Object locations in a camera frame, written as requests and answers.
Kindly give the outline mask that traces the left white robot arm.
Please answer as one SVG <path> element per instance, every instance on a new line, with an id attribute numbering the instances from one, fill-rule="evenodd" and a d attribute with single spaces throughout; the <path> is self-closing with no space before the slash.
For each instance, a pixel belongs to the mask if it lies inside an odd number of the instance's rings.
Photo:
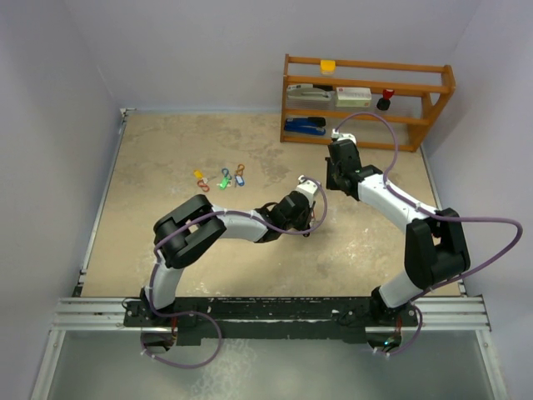
<path id="1" fill-rule="evenodd" d="M 142 317 L 153 327 L 168 323 L 183 270 L 199 260 L 219 239 L 269 243 L 283 234 L 312 232 L 315 193 L 295 189 L 280 202 L 247 212 L 218 207 L 196 195 L 154 226 L 156 263 L 142 289 Z"/>

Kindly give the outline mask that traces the white cardboard box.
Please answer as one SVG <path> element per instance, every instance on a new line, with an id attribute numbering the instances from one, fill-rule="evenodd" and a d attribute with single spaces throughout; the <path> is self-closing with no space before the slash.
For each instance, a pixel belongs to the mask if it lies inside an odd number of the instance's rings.
<path id="1" fill-rule="evenodd" d="M 339 108 L 368 108 L 371 100 L 371 89 L 368 87 L 338 87 L 336 89 L 336 106 Z"/>

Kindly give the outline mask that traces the red S carabiner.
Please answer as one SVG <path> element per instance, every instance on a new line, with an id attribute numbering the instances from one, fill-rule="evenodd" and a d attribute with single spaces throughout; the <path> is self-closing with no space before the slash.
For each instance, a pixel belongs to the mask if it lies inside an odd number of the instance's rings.
<path id="1" fill-rule="evenodd" d="M 205 193 L 210 191 L 208 184 L 203 182 L 202 180 L 197 181 L 197 186 Z"/>

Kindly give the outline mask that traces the red black stamp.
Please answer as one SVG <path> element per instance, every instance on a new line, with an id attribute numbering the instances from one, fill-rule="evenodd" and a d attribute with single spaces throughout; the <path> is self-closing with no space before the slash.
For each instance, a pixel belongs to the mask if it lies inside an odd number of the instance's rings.
<path id="1" fill-rule="evenodd" d="M 387 111 L 391 106 L 391 98 L 394 96 L 394 89 L 383 89 L 381 98 L 376 103 L 376 108 L 380 111 Z"/>

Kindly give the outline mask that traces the blue key tag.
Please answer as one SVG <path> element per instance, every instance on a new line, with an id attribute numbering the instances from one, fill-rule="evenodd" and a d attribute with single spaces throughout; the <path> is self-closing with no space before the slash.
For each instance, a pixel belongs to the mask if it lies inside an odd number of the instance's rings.
<path id="1" fill-rule="evenodd" d="M 244 179 L 240 175 L 235 176 L 235 182 L 236 182 L 236 185 L 239 187 L 242 187 L 245 184 Z"/>

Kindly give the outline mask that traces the blue stapler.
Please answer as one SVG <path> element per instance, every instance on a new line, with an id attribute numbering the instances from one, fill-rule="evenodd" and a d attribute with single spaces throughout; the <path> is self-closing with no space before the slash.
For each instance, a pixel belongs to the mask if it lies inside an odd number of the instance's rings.
<path id="1" fill-rule="evenodd" d="M 284 130 L 291 133 L 324 136 L 326 133 L 326 119 L 323 117 L 287 118 L 284 122 Z"/>

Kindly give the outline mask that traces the teal S carabiner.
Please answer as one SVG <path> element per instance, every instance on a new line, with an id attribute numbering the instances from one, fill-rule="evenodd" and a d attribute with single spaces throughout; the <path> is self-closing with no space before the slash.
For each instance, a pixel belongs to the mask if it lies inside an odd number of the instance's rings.
<path id="1" fill-rule="evenodd" d="M 232 178 L 232 175 L 230 174 L 230 171 L 228 168 L 224 167 L 222 169 L 222 176 L 225 177 L 225 178 L 229 178 L 231 179 Z"/>

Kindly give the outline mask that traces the yellow lid jar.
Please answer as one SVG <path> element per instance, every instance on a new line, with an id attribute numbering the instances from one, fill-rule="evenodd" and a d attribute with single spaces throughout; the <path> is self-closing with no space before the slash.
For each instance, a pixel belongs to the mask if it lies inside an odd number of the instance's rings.
<path id="1" fill-rule="evenodd" d="M 336 71 L 336 61 L 322 59 L 319 63 L 320 74 L 323 76 L 331 76 Z"/>

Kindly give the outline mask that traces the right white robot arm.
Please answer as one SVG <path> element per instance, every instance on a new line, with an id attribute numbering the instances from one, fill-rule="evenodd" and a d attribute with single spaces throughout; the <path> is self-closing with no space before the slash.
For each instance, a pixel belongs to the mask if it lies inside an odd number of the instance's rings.
<path id="1" fill-rule="evenodd" d="M 389 326 L 413 298 L 470 268 L 462 225 L 449 220 L 455 210 L 427 207 L 385 182 L 377 167 L 363 166 L 353 139 L 335 139 L 328 151 L 326 188 L 375 208 L 405 235 L 403 271 L 371 292 L 371 319 Z"/>

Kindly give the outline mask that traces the wooden shelf rack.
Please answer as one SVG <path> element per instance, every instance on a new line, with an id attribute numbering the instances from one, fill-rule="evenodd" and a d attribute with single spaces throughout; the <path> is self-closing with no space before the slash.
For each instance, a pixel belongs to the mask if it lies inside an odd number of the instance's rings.
<path id="1" fill-rule="evenodd" d="M 331 60 L 287 54 L 283 67 L 280 140 L 288 143 L 330 142 L 331 130 L 344 118 L 375 113 L 406 128 L 402 151 L 415 152 L 456 90 L 450 65 Z"/>

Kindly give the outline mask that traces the green key tag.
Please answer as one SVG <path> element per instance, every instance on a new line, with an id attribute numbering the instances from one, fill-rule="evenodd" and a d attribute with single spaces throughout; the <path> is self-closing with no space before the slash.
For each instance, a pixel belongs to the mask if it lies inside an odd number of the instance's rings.
<path id="1" fill-rule="evenodd" d="M 219 183 L 219 188 L 221 190 L 225 190 L 231 183 L 231 180 L 227 177 L 223 178 L 222 181 Z"/>

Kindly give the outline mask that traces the grey stapler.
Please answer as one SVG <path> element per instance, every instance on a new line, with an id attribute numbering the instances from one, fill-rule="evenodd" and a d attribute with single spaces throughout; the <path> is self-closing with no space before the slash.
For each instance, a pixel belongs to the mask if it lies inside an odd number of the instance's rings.
<path id="1" fill-rule="evenodd" d="M 311 83 L 298 83 L 287 87 L 286 96 L 291 100 L 329 102 L 332 92 Z"/>

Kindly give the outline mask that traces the orange S carabiner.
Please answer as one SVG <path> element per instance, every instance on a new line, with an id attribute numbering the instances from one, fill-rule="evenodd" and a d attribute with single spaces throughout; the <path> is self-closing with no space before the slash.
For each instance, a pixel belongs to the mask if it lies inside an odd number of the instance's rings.
<path id="1" fill-rule="evenodd" d="M 244 170 L 245 170 L 245 165 L 244 165 L 244 164 L 239 164 L 239 165 L 237 166 L 237 170 L 235 171 L 235 174 L 236 174 L 237 176 L 240 176 L 240 177 L 241 177 L 241 176 L 243 175 L 243 173 L 244 173 Z"/>

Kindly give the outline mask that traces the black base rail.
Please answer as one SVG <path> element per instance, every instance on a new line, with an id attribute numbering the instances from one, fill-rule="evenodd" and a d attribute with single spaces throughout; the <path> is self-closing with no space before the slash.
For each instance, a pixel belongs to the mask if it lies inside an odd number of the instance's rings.
<path id="1" fill-rule="evenodd" d="M 419 316 L 412 305 L 389 310 L 374 297 L 178 297 L 154 313 L 146 299 L 122 301 L 124 324 L 174 333 L 178 346 L 204 339 L 340 340 L 395 347 Z"/>

